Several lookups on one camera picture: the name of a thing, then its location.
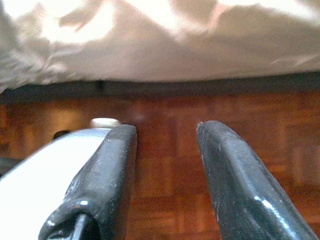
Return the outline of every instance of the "wooden floor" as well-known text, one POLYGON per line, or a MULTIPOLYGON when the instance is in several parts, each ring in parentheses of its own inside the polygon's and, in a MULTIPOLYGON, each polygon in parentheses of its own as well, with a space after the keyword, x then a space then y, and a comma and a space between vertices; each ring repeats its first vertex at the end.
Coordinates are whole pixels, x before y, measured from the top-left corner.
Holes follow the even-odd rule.
POLYGON ((137 127, 128 240, 220 239, 196 142, 207 120, 252 146, 320 236, 320 92, 0 105, 0 155, 25 158, 55 132, 87 128, 96 117, 137 127))

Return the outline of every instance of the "dark baseboard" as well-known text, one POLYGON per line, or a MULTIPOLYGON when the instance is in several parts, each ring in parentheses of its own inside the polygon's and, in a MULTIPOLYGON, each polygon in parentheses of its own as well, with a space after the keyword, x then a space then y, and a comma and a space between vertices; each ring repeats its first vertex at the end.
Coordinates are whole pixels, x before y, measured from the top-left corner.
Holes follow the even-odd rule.
POLYGON ((0 94, 0 104, 101 96, 125 98, 214 96, 318 90, 320 90, 320 72, 181 82, 74 81, 49 85, 30 84, 16 89, 6 89, 0 94))

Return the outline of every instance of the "parquet floor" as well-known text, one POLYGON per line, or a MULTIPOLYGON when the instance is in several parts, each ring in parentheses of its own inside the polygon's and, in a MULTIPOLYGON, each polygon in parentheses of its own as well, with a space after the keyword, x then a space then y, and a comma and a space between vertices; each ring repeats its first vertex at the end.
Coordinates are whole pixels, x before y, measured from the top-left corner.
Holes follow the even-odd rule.
POLYGON ((207 120, 251 145, 320 236, 320 92, 0 105, 0 155, 25 158, 55 132, 97 117, 137 127, 128 240, 220 239, 196 142, 197 123, 207 120))

